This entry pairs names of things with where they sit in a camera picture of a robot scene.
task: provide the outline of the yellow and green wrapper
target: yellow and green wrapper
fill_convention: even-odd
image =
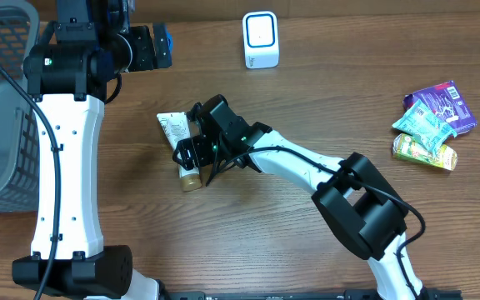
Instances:
[[[452,171],[457,166],[457,153],[448,145],[442,145],[436,153],[429,152],[414,137],[402,133],[393,141],[392,155],[402,160],[424,163]]]

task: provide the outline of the purple package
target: purple package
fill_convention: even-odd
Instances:
[[[405,96],[403,106],[409,109],[419,99],[439,119],[451,125],[457,134],[467,133],[477,126],[477,120],[453,80]]]

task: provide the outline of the wooden table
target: wooden table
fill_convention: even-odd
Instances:
[[[480,299],[480,13],[282,19],[281,62],[258,71],[244,66],[239,21],[169,30],[174,66],[124,75],[105,109],[98,201],[107,245],[129,245],[135,268],[171,291],[375,288],[368,265],[335,239],[309,196],[277,177],[233,169],[210,187],[180,191],[155,116],[221,93],[249,123],[306,148],[368,156],[427,220],[409,247],[417,275]],[[457,169],[392,158],[403,96],[450,79],[479,121],[448,141]],[[35,222],[33,212],[0,214],[0,299],[33,296],[10,272],[13,259],[28,255]],[[413,217],[407,224],[418,230]]]

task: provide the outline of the white box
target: white box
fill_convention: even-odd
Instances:
[[[250,12],[243,17],[243,49],[247,68],[279,64],[277,17],[273,12]]]

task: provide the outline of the basket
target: basket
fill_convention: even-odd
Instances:
[[[0,1],[0,63],[27,87],[22,63],[38,37],[38,13]],[[38,127],[31,107],[0,75],[0,213],[38,209]]]

